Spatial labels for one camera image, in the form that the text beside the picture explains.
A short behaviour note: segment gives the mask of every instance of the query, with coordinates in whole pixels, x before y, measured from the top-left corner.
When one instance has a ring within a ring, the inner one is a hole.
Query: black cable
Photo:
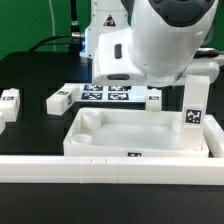
[[[72,21],[77,21],[78,16],[77,16],[76,0],[70,0],[70,4],[71,4],[71,19]]]
[[[52,40],[58,40],[58,39],[69,38],[69,37],[72,37],[72,35],[71,34],[56,35],[56,36],[53,36],[53,37],[48,37],[46,39],[43,39],[39,43],[37,43],[36,45],[43,44],[43,43],[46,43],[46,42],[49,42],[49,41],[52,41]]]
[[[77,16],[76,0],[70,0],[70,6],[71,6],[71,19],[72,19],[71,32],[80,33],[78,16]]]
[[[29,51],[35,51],[36,48],[38,48],[39,46],[41,46],[42,44],[46,43],[46,42],[49,42],[49,41],[52,41],[52,40],[58,40],[58,39],[63,39],[63,38],[71,38],[72,36],[69,34],[69,35],[56,35],[56,36],[53,36],[53,37],[48,37],[46,39],[43,39],[41,40],[39,43],[37,43],[36,45],[34,45],[33,47],[31,47],[29,49]]]
[[[43,46],[56,46],[56,45],[76,45],[76,44],[80,44],[77,42],[66,42],[66,43],[43,43],[43,44],[37,44],[34,47],[29,49],[29,52],[35,52],[35,50],[39,47],[43,47]]]

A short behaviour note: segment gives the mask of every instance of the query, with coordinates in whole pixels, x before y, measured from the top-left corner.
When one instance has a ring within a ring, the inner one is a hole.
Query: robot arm
[[[161,87],[191,73],[187,69],[210,29],[218,0],[121,2],[132,14],[131,27],[100,37],[93,83]],[[117,44],[122,46],[119,59],[113,53]]]

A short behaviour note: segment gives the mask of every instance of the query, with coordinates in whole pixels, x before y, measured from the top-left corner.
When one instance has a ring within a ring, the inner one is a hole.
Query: black surface
[[[144,109],[144,104],[81,103],[47,116],[45,100],[65,82],[87,82],[91,67],[66,53],[14,53],[0,62],[1,90],[19,88],[16,123],[0,137],[0,154],[62,155],[80,107]],[[210,88],[208,112],[223,127],[223,74]],[[183,88],[163,89],[163,109],[181,110]],[[0,184],[2,224],[222,224],[223,186]]]

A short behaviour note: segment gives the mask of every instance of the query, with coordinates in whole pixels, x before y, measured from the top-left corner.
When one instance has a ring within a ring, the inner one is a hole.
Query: white box
[[[67,85],[62,87],[47,99],[47,113],[53,115],[62,115],[73,105],[78,94],[78,86]]]
[[[100,114],[101,122],[84,126]],[[65,140],[65,156],[119,156],[119,157],[208,157],[209,150],[203,138],[201,150],[180,150],[180,136],[172,131],[173,118],[178,112],[151,112],[82,108],[79,110]]]
[[[4,90],[0,99],[0,112],[4,113],[6,122],[15,122],[20,106],[19,90]]]

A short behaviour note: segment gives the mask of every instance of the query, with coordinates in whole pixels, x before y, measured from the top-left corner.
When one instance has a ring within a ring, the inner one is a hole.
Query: cable
[[[34,47],[30,48],[29,52],[35,52],[35,50],[42,46],[57,46],[57,45],[76,45],[80,44],[77,42],[65,42],[65,43],[46,43],[46,44],[37,44]]]
[[[76,0],[70,0],[71,6],[71,31],[72,32],[80,32],[78,16],[77,16],[77,7],[76,7]]]
[[[38,48],[39,46],[42,46],[46,42],[49,42],[49,41],[52,41],[52,40],[63,39],[63,38],[72,38],[72,35],[69,34],[69,35],[57,35],[57,36],[53,36],[53,37],[48,37],[48,38],[46,38],[44,40],[41,40],[36,45],[34,45],[32,48],[29,49],[29,51],[35,51],[36,48]]]
[[[53,37],[48,37],[48,38],[45,38],[43,40],[41,40],[39,43],[37,43],[36,45],[38,44],[44,44],[48,41],[52,41],[52,40],[57,40],[57,39],[62,39],[62,38],[71,38],[72,35],[71,34],[63,34],[63,35],[56,35],[56,36],[53,36]]]
[[[49,6],[50,6],[50,11],[51,11],[52,33],[53,33],[53,36],[55,36],[56,35],[55,17],[54,17],[54,10],[53,10],[53,5],[52,5],[51,0],[49,0]]]

